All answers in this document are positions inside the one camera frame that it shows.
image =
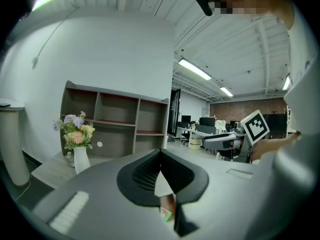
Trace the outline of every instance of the office chair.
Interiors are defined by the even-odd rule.
[[[185,143],[188,143],[188,142],[189,142],[189,138],[190,138],[190,133],[182,133],[181,135],[186,138],[185,140],[181,140],[181,142],[183,143],[183,145],[184,145]]]

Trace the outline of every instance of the white vase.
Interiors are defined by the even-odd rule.
[[[75,172],[78,175],[79,173],[90,167],[90,162],[87,155],[87,147],[76,146],[73,148],[73,150]]]

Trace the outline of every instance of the computer monitor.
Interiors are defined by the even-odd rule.
[[[182,123],[189,123],[191,122],[191,115],[182,115],[181,116],[181,122]]]
[[[216,125],[216,119],[214,117],[200,117],[199,125],[214,127]]]
[[[200,119],[199,119],[199,125],[201,125],[201,126],[205,126],[205,125],[206,125],[205,117],[200,117]]]
[[[263,117],[270,132],[285,132],[287,130],[286,114],[264,114]]]

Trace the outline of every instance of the wooden shelf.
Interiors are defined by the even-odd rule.
[[[166,131],[166,129],[164,129],[166,122],[166,111],[167,106],[162,103],[143,99],[140,100],[137,133],[139,131],[149,131],[162,134],[162,132]]]
[[[98,92],[66,88],[61,106],[61,114],[80,115],[83,111],[89,118],[94,118]]]
[[[94,128],[95,131],[91,139],[93,149],[87,148],[88,155],[120,158],[133,153],[134,127],[95,125]]]
[[[115,125],[115,126],[136,127],[136,125],[133,122],[122,122],[122,121],[114,121],[114,120],[106,120],[106,119],[94,120],[93,123],[100,123],[100,124],[105,124],[105,125]]]
[[[135,152],[161,149],[163,142],[164,136],[161,135],[138,135],[135,139]]]
[[[61,102],[60,118],[80,115],[95,128],[88,155],[119,158],[135,152],[161,149],[167,132],[169,99],[135,95],[67,81]],[[60,132],[63,154],[65,139]]]
[[[139,99],[99,93],[94,119],[104,122],[135,125]]]
[[[140,136],[164,136],[165,134],[155,130],[137,130],[136,135]]]

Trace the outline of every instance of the cable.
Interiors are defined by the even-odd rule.
[[[79,6],[75,5],[73,2],[70,2],[69,0],[64,0],[67,3],[69,3],[73,8],[79,8]]]
[[[32,60],[32,64],[33,64],[33,65],[32,65],[32,69],[35,69],[35,67],[36,67],[36,65],[37,65],[37,62],[38,62],[38,58],[39,58],[42,50],[43,50],[44,47],[46,46],[47,42],[49,41],[49,39],[53,36],[53,34],[54,34],[54,33],[56,32],[56,30],[60,27],[60,25],[61,25],[62,23],[64,23],[65,20],[66,20],[67,18],[69,18],[69,17],[71,16],[71,14],[73,14],[73,13],[74,13],[76,10],[78,10],[78,9],[79,9],[79,7],[78,7],[78,8],[75,8],[72,12],[70,12],[70,13],[59,23],[59,25],[54,29],[54,31],[51,33],[51,35],[48,37],[48,39],[45,41],[45,43],[44,43],[43,46],[41,47],[38,55],[33,58],[33,60]]]
[[[19,195],[19,196],[17,197],[17,199],[15,200],[15,202],[16,202],[20,197],[22,197],[22,195],[28,190],[28,188],[29,188],[30,185],[31,185],[31,179],[32,179],[32,174],[31,174],[31,176],[30,176],[29,186],[22,192],[21,195]]]

